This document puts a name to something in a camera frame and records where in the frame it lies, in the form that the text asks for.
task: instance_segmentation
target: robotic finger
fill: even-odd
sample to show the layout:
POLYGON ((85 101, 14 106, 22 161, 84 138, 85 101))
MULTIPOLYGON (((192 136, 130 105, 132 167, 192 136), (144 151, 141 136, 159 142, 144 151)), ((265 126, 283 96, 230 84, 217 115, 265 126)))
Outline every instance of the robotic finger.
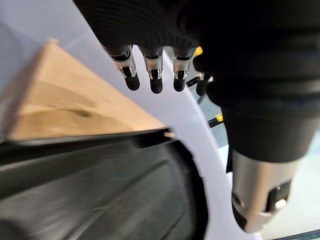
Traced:
POLYGON ((132 91, 138 90, 140 82, 132 53, 132 45, 117 48, 106 48, 103 46, 103 48, 115 63, 117 70, 122 74, 127 87, 132 91))

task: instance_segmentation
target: white surface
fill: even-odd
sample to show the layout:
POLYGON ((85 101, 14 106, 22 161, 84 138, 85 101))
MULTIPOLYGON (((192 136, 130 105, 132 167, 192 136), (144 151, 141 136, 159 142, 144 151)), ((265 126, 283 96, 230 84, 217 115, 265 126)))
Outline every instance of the white surface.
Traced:
POLYGON ((217 144, 205 118, 186 89, 175 92, 170 61, 164 57, 163 91, 153 94, 141 53, 134 57, 141 86, 127 89, 112 60, 103 51, 71 0, 0 0, 0 92, 25 66, 48 38, 134 100, 164 124, 173 126, 177 136, 193 152, 204 177, 209 209, 207 240, 260 239, 244 233, 236 224, 231 208, 231 184, 217 154, 217 144))

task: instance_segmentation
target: wooden block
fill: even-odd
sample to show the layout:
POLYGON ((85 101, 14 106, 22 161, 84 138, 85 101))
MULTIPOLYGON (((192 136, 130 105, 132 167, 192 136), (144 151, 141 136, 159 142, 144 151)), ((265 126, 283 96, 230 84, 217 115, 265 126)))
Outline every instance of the wooden block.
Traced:
POLYGON ((10 140, 164 127, 55 42, 44 45, 32 68, 31 83, 8 135, 10 140))

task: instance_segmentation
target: robotic hand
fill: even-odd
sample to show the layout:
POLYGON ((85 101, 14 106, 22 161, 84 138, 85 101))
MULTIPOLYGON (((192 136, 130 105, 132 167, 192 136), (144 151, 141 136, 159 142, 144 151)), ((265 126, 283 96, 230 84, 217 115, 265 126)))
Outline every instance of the robotic hand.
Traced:
POLYGON ((223 113, 235 220, 246 232, 263 228, 286 205, 319 125, 320 2, 74 1, 131 90, 140 85, 132 45, 140 47, 155 94, 162 91, 163 47, 173 47, 177 92, 202 47, 193 63, 214 78, 206 92, 223 113))

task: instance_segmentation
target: black curved housing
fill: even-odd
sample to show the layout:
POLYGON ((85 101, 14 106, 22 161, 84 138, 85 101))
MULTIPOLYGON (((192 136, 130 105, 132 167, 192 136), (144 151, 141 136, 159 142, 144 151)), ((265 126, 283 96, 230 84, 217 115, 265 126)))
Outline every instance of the black curved housing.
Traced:
POLYGON ((203 239, 203 181, 168 131, 1 144, 1 240, 203 239))

